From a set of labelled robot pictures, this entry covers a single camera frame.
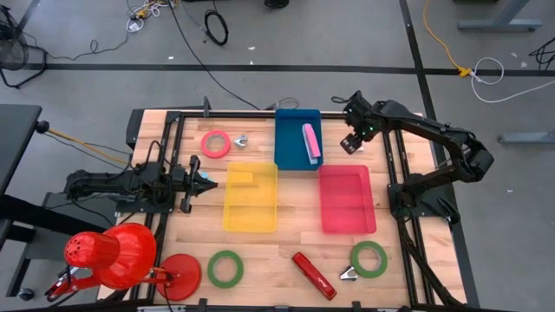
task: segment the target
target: yellow cable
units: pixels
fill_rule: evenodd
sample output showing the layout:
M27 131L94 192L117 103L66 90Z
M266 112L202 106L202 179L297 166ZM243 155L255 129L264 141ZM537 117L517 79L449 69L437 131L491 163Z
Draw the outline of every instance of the yellow cable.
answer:
M457 62L455 62L453 57L451 56L451 52L449 51L449 47L440 38L438 38L434 34L434 32L429 28L429 26L428 26L428 4L429 3L430 3L430 0L426 0L426 4L424 4L424 12L422 14L422 17L424 19L424 26L426 27L426 30L437 42L441 43L443 48L445 48L445 51L447 52L447 57L449 57L449 61L451 61L451 63L459 70L459 76L460 77L465 77L465 76L469 75L472 72L472 69L471 68L463 68L462 66L459 66L459 64L457 64Z
M73 141L73 142L75 142L75 143L81 144L82 146L85 146L86 148L88 148L89 150L91 150L91 151L93 151L93 152L95 152L95 153L99 153L100 155L106 157L107 159L110 159L110 160L113 160L113 161L122 163L123 165L127 165L127 162L126 162L125 160L119 159L119 158L114 157L114 156L110 156L110 155L106 154L105 152L99 151L98 149L96 149L96 148L90 146L89 144L87 144L87 143L85 143L85 142L83 142L83 141L81 141L81 140L78 140L78 139L76 139L76 138L74 138L74 137L71 137L71 136L69 136L69 135L67 135L67 134L65 134L65 133L57 132L56 130L52 130L52 129L49 129L48 132L54 134L55 136L59 136L60 138L63 138L63 139L65 139L65 140L70 140L70 141Z

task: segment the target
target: black table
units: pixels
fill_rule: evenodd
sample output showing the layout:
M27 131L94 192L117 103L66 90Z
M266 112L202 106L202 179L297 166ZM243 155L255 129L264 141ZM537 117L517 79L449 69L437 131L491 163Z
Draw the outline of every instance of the black table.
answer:
M5 191L35 132L42 108L35 105L0 105L0 250L6 239L28 243L35 230L13 221L74 235L81 231L104 231L105 228L72 218L19 198Z

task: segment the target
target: metal stand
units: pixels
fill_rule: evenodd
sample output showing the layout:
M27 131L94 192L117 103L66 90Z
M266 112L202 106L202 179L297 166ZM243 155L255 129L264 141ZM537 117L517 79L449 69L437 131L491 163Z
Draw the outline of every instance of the metal stand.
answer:
M59 233L75 235L82 231L104 232L106 230L104 227L44 209L10 195L0 196L0 206L3 207L0 210L2 219L19 221Z
M553 144L555 130L544 133L503 133L499 136L499 143Z
M514 19L527 3L528 0L510 0L494 19L460 20L458 28L484 31L534 31L543 25L540 20Z

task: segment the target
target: pink object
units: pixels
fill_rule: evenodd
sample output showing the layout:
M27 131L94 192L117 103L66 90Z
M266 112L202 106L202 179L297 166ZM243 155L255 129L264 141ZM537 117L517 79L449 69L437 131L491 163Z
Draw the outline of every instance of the pink object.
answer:
M304 144L306 145L306 152L309 154L309 160L312 165L317 164L320 154L320 147L312 125L306 123L303 125Z
M320 167L322 229L329 234L374 233L374 200L366 166Z

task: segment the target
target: red tape roll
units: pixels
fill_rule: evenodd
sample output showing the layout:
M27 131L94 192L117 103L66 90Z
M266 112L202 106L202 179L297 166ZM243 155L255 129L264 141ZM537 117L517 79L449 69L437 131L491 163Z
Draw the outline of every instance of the red tape roll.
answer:
M224 148L216 152L209 150L208 141L212 137L221 137L222 139L224 139L224 142L225 142ZM205 136L202 138L202 141L200 142L200 149L202 150L202 153L212 159L218 159L226 156L229 153L229 149L231 147L232 147L232 142L229 140L229 136L227 135L227 133L219 130L211 131L205 134Z

